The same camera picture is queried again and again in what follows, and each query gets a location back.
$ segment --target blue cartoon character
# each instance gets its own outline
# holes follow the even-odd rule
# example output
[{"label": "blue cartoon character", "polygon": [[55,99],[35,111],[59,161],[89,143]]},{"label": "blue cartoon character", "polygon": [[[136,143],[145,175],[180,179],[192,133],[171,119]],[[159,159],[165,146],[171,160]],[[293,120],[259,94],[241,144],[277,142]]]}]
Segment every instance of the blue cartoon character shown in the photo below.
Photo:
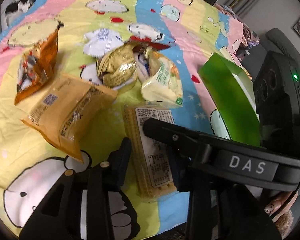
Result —
[{"label": "blue cartoon character", "polygon": [[162,6],[160,14],[175,22],[180,19],[179,9],[171,4],[165,4],[164,6]]},{"label": "blue cartoon character", "polygon": [[[3,201],[5,211],[16,227],[25,226],[41,200],[66,170],[78,173],[90,168],[91,157],[85,151],[81,154],[83,164],[71,157],[52,157],[25,169],[14,179],[4,191]],[[115,240],[132,239],[140,231],[136,211],[122,191],[109,192],[108,197]]]}]

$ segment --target barcode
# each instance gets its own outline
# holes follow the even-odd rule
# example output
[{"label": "barcode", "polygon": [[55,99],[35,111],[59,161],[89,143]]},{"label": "barcode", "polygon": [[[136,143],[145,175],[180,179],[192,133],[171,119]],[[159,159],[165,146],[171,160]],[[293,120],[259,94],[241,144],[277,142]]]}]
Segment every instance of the barcode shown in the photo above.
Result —
[{"label": "barcode", "polygon": [[56,95],[52,95],[49,94],[44,100],[43,102],[48,105],[51,106],[53,104],[54,101],[56,101],[58,99],[58,97]]}]

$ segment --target nutrition label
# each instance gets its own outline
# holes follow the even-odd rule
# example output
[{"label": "nutrition label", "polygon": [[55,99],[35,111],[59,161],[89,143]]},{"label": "nutrition label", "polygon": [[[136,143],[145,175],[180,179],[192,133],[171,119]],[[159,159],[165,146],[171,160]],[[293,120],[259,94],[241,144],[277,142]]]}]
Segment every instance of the nutrition label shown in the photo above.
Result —
[{"label": "nutrition label", "polygon": [[142,126],[148,118],[174,124],[170,110],[158,110],[151,107],[136,108],[139,132],[152,187],[160,187],[172,182],[166,147],[163,143],[144,135]]}]

